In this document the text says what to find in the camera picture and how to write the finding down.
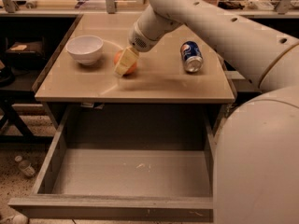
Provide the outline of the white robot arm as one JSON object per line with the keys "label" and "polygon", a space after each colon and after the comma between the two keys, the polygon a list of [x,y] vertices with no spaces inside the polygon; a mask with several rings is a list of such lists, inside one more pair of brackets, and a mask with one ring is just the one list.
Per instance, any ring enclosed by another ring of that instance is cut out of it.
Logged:
{"label": "white robot arm", "polygon": [[216,224],[299,224],[298,40],[202,0],[149,0],[115,72],[184,24],[262,91],[224,123],[216,146]]}

